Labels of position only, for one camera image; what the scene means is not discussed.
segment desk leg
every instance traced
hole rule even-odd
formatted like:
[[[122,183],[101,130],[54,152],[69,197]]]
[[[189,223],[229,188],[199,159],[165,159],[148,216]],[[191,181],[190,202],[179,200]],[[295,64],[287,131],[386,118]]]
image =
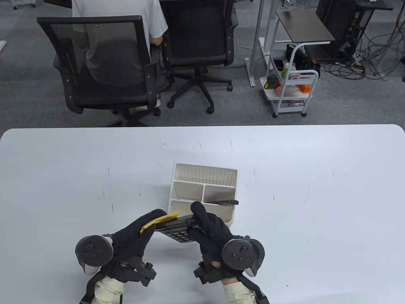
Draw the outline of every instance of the desk leg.
[[[247,75],[249,76],[249,81],[250,81],[251,87],[256,86],[256,84],[254,82],[254,76],[253,76],[253,65],[254,65],[254,57],[256,54],[256,48],[257,48],[257,43],[258,43],[258,38],[259,38],[260,23],[262,21],[263,5],[264,5],[264,0],[260,0],[259,13],[258,13],[257,24],[256,24],[256,32],[255,32],[254,40],[253,40],[252,56],[251,56],[251,58],[249,58],[249,57],[245,58]]]

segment desk organizer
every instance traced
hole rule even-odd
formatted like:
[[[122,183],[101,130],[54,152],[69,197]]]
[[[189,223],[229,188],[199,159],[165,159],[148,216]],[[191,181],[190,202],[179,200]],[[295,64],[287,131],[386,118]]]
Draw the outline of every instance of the desk organizer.
[[[168,213],[192,214],[190,206],[200,201],[207,212],[220,217],[227,226],[233,222],[235,206],[205,203],[236,199],[238,171],[235,169],[175,163]]]

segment desk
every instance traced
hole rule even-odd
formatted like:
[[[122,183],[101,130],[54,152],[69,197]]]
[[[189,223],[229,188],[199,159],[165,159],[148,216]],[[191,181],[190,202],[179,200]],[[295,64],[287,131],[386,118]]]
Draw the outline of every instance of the desk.
[[[259,239],[271,303],[405,302],[405,135],[394,125],[16,129],[0,140],[4,303],[75,304],[77,241],[166,208],[174,162],[238,169],[235,234]],[[196,243],[156,233],[157,277],[124,303],[225,303]]]

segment beige sleeve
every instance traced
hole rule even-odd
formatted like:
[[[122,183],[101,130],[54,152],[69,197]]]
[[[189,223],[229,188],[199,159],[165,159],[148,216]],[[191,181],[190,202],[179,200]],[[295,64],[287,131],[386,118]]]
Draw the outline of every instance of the beige sleeve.
[[[104,277],[96,283],[92,304],[116,304],[124,292],[124,283]]]
[[[228,304],[257,304],[253,292],[241,282],[224,285]]]

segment black glove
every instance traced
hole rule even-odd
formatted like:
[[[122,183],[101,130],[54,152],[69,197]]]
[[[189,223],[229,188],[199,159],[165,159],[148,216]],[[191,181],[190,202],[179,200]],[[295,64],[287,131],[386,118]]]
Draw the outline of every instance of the black glove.
[[[152,225],[145,229],[142,234],[139,234],[141,228],[154,219],[167,215],[162,209],[153,210],[136,221],[129,224],[127,227],[113,234],[113,259],[125,259],[126,257],[136,255],[143,257],[146,245],[155,232],[156,225]]]
[[[200,244],[201,253],[210,254],[213,261],[222,261],[222,249],[234,236],[224,221],[213,213],[207,213],[199,201],[191,204],[195,220],[200,223],[200,228],[187,229],[187,234]]]
[[[155,232],[156,225],[148,227],[142,234],[140,234],[141,228],[154,219],[166,214],[167,213],[161,209],[153,210],[141,216],[124,229],[114,233],[111,236],[113,239],[113,258],[100,269],[100,272],[125,283],[129,276],[125,272],[122,272],[123,270],[132,274],[135,267],[141,269],[141,265],[143,265],[142,257],[146,245]],[[146,264],[146,268],[151,267],[151,264]]]

